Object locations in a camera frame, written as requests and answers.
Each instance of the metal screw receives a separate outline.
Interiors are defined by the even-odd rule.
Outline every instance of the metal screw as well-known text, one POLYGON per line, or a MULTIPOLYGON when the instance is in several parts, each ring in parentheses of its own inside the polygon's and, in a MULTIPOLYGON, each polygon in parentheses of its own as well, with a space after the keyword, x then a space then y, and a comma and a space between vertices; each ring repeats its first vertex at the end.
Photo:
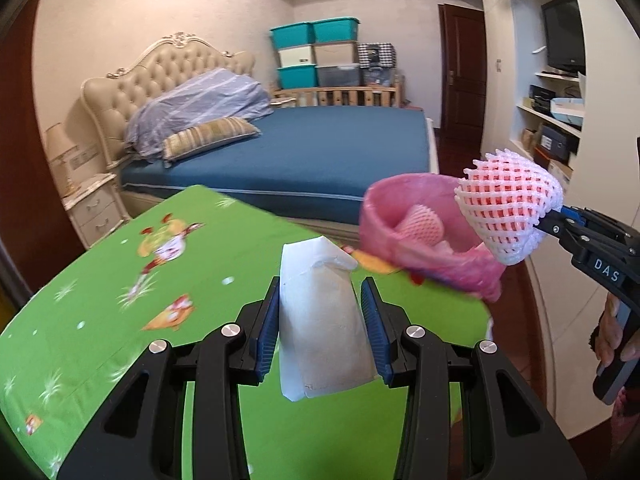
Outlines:
POLYGON ((406 334, 414 339, 420 339, 426 334, 426 330, 419 325, 411 325, 406 329, 406 334))
POLYGON ((485 354, 495 354, 498 351, 498 345, 488 339, 481 341, 479 347, 485 354))
POLYGON ((240 327, 235 323, 229 323, 222 327, 222 335, 226 337, 233 337, 240 333, 240 327))
POLYGON ((166 341, 164 339, 156 339, 149 345, 149 351, 152 354, 159 354, 166 350, 166 341))

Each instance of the beige wall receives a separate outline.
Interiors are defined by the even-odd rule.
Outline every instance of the beige wall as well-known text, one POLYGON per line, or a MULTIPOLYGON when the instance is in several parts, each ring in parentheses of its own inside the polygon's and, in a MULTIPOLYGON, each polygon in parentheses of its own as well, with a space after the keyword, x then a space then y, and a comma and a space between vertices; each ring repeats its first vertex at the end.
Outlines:
POLYGON ((406 95, 440 127, 442 46, 438 4, 469 5, 452 0, 318 0, 294 7, 297 21, 354 16, 359 41, 388 41, 406 76, 406 95))
MULTIPOLYGON (((256 55, 254 76, 275 79, 269 29, 293 21, 282 0, 40 0, 33 46, 33 85, 42 132, 66 124, 84 148, 97 142, 79 89, 89 77, 129 66, 161 36, 183 30, 219 50, 256 55)), ((83 180, 101 171, 98 157, 74 172, 83 180)))

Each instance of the brown wooden door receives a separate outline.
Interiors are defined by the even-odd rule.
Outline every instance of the brown wooden door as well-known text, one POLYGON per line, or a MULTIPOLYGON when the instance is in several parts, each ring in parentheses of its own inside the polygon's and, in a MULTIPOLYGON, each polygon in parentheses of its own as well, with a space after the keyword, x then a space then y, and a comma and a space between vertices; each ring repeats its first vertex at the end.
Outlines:
POLYGON ((480 146, 486 96, 484 12, 440 5, 442 119, 446 139, 480 146))
POLYGON ((0 264, 13 271, 0 274, 4 281, 23 282, 30 292, 84 252, 53 183, 33 104, 38 1, 27 1, 0 40, 0 264))

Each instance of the cabinet handle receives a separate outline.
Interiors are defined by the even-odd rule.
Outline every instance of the cabinet handle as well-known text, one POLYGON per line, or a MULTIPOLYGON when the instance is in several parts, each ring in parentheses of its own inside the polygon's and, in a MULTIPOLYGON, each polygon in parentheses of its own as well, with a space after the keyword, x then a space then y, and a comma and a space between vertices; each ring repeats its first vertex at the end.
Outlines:
POLYGON ((96 199, 95 204, 93 204, 93 205, 88 205, 87 204, 86 205, 86 210, 87 211, 91 211, 91 209, 93 209, 94 207, 97 207, 99 203, 100 203, 100 199, 98 198, 98 199, 96 199))

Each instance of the cartoon print tablecloth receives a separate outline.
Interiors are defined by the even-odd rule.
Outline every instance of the cartoon print tablecloth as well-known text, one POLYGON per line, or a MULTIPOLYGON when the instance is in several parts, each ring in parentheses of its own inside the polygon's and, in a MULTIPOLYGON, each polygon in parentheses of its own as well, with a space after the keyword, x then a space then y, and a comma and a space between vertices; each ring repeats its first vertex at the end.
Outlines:
MULTIPOLYGON (((191 187, 123 226, 40 290, 0 335, 0 410, 38 466, 55 478, 115 383, 153 340, 202 339, 263 298, 282 245, 317 236, 204 187, 191 187)), ((406 273, 373 275, 385 301, 444 340, 473 345, 484 305, 406 273)), ((191 401, 183 478, 191 478, 191 401)), ((377 380, 290 402, 278 357, 259 388, 241 387, 242 427, 253 480, 392 478, 406 400, 377 380)), ((452 413, 460 407, 452 387, 452 413)))

